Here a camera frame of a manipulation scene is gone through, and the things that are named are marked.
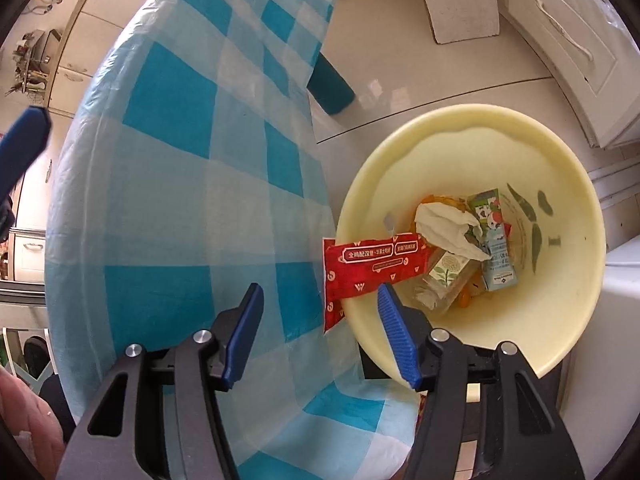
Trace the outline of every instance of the drawer handle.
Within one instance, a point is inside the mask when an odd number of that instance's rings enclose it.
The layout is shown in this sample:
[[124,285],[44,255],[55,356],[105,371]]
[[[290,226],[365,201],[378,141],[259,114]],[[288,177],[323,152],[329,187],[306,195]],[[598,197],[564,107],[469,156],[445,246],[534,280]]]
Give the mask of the drawer handle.
[[545,4],[542,2],[542,0],[536,0],[536,6],[540,10],[540,12],[542,12],[542,14],[544,14],[546,18],[551,22],[551,25],[554,26],[554,29],[562,34],[563,38],[565,38],[569,43],[571,43],[575,48],[583,53],[590,62],[593,62],[593,54],[588,49],[584,48],[580,43],[575,41],[574,38],[569,36],[569,33],[562,25],[560,25],[560,23],[558,23],[558,20],[556,20],[551,14],[546,11]]
[[70,69],[73,70],[74,72],[87,72],[87,69],[85,68],[80,68],[79,66],[74,65],[73,63],[67,63],[66,66]]
[[81,81],[84,81],[84,78],[82,78],[82,77],[75,77],[75,76],[69,75],[69,74],[68,74],[68,73],[66,73],[66,72],[65,72],[65,73],[63,73],[63,75],[64,75],[67,79],[69,79],[69,81],[73,81],[74,83],[79,83],[79,82],[81,82]]

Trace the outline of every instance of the cabinet handle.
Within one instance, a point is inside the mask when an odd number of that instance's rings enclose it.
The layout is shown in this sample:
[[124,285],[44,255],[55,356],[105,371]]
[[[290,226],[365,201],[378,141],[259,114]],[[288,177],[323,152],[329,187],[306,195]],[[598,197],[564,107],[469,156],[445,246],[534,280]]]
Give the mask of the cabinet handle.
[[73,63],[67,63],[66,66],[68,67],[68,69],[73,70],[74,72],[87,72],[87,69],[85,68],[80,68],[79,66],[74,65]]
[[72,75],[69,75],[68,73],[63,73],[63,76],[66,77],[67,79],[69,79],[69,81],[73,81],[74,83],[79,83],[81,81],[84,81],[84,78],[82,77],[75,77]]
[[536,6],[540,10],[540,12],[542,12],[542,14],[546,16],[549,22],[551,22],[551,25],[554,26],[554,29],[557,30],[560,34],[562,34],[563,38],[565,38],[569,43],[571,43],[575,48],[577,48],[582,54],[584,54],[584,56],[590,62],[593,62],[593,54],[588,49],[584,48],[580,43],[577,43],[577,41],[575,41],[574,38],[569,36],[569,33],[566,31],[566,29],[562,25],[560,25],[558,20],[556,20],[551,14],[547,12],[547,10],[545,9],[545,4],[542,2],[542,0],[536,0]]
[[53,165],[53,159],[49,159],[49,169],[47,170],[47,176],[44,178],[44,183],[46,184],[49,181],[49,177],[51,176],[51,166]]

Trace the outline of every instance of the person's hand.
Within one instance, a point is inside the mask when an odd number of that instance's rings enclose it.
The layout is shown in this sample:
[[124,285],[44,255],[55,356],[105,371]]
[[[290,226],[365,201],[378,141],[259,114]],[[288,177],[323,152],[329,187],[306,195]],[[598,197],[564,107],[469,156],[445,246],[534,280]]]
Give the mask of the person's hand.
[[54,480],[65,452],[56,415],[44,400],[1,366],[0,416],[12,435],[18,436],[21,431],[31,433],[30,459],[45,480]]

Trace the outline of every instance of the blue and white tablecloth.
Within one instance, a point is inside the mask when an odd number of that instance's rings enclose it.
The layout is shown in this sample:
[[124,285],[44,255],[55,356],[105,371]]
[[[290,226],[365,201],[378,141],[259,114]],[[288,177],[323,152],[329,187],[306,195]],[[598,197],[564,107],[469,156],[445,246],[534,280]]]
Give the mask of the blue and white tablecloth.
[[68,133],[46,295],[81,415],[126,345],[174,345],[262,285],[244,377],[220,409],[244,480],[384,480],[417,396],[364,381],[346,323],[322,335],[334,232],[306,84],[333,0],[149,0]]

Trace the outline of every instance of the tile grout line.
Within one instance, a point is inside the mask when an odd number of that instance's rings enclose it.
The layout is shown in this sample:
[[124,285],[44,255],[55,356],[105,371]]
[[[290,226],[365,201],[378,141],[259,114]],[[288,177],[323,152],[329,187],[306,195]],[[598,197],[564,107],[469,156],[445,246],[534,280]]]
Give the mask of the tile grout line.
[[460,94],[454,94],[454,95],[450,95],[450,96],[448,96],[448,97],[443,97],[443,98],[441,98],[441,99],[436,99],[436,100],[433,100],[433,101],[428,101],[428,102],[426,102],[426,103],[422,103],[422,104],[419,104],[419,105],[412,106],[412,107],[407,108],[407,109],[405,109],[405,110],[400,110],[399,112],[395,112],[395,113],[392,113],[392,114],[389,114],[389,115],[385,115],[385,116],[380,117],[380,118],[378,118],[378,119],[373,119],[372,121],[369,121],[368,123],[359,124],[358,126],[354,126],[353,128],[349,128],[348,130],[344,130],[343,132],[340,132],[339,134],[335,134],[335,135],[333,135],[333,136],[331,136],[331,137],[327,137],[326,139],[318,140],[318,142],[316,142],[316,145],[317,145],[317,144],[322,144],[322,143],[323,143],[323,142],[325,142],[326,140],[335,139],[335,137],[339,137],[339,136],[341,136],[342,134],[346,134],[346,133],[352,132],[353,130],[357,130],[358,128],[361,128],[361,127],[363,127],[363,126],[368,126],[369,124],[373,124],[373,123],[375,123],[376,121],[381,121],[382,119],[387,119],[387,118],[389,118],[389,117],[393,117],[393,116],[398,115],[398,114],[403,114],[403,113],[405,113],[405,112],[409,112],[409,111],[411,111],[411,110],[415,110],[416,108],[420,108],[421,106],[432,105],[432,104],[434,104],[434,103],[439,103],[439,102],[441,102],[441,101],[446,101],[447,99],[453,99],[453,98],[455,98],[455,97],[462,97],[463,95],[469,95],[469,94],[473,94],[473,93],[475,93],[475,92],[481,92],[481,91],[483,91],[483,90],[492,90],[492,89],[494,89],[494,88],[500,88],[501,86],[517,85],[517,84],[519,84],[519,83],[528,83],[528,82],[530,82],[530,81],[540,81],[540,80],[543,80],[543,79],[553,79],[553,78],[554,78],[554,77],[553,77],[552,75],[550,75],[550,76],[546,76],[546,77],[535,77],[535,78],[532,78],[532,79],[522,79],[522,80],[520,80],[520,81],[513,81],[513,82],[511,82],[511,83],[503,83],[503,84],[499,84],[499,85],[487,86],[487,87],[485,87],[485,88],[478,88],[478,89],[476,89],[476,90],[470,90],[469,92],[462,92],[462,93],[460,93]]

